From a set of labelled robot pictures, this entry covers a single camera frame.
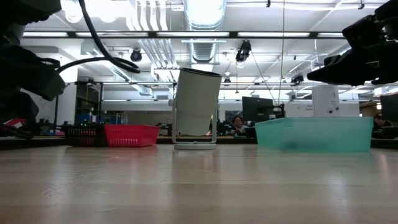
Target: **air duct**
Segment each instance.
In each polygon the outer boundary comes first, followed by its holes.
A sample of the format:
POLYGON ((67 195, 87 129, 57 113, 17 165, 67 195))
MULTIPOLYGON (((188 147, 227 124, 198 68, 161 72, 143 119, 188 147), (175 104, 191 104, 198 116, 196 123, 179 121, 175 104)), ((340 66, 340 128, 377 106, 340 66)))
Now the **air duct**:
MULTIPOLYGON (((185 23, 190 31, 218 31, 224 22, 226 0, 184 0, 185 23)), ((209 63, 217 44, 191 43, 191 58, 198 63, 209 63)))

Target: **table surface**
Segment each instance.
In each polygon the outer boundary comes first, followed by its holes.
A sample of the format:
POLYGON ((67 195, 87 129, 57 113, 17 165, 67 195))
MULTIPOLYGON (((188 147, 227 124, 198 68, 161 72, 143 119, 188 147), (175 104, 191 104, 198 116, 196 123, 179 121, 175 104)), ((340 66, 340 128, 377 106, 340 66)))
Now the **table surface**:
POLYGON ((0 151, 0 223, 398 223, 398 152, 0 151))

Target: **computer monitor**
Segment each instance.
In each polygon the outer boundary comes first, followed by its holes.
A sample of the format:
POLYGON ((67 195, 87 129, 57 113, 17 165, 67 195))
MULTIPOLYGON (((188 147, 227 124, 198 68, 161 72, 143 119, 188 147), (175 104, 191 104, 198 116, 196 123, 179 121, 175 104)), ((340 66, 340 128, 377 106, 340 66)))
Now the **computer monitor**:
POLYGON ((274 103, 270 99, 242 97, 243 119, 246 121, 268 121, 274 114, 274 103))
POLYGON ((398 94, 380 96, 383 119, 398 121, 398 94))

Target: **teal plastic bin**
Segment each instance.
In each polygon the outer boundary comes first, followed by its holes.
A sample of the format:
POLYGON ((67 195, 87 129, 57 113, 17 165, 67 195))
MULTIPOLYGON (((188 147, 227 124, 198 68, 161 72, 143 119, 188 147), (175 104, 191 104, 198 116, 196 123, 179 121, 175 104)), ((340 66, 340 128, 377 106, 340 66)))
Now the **teal plastic bin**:
POLYGON ((295 152, 366 152, 373 119, 281 118, 256 124, 258 145, 295 152))

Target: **red basket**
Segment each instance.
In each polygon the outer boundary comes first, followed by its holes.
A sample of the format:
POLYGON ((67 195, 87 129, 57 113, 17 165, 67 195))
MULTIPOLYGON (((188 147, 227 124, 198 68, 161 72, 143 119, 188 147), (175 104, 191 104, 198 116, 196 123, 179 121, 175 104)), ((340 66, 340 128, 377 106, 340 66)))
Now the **red basket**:
POLYGON ((156 144, 159 127, 148 125, 105 125, 109 147, 144 147, 156 144))

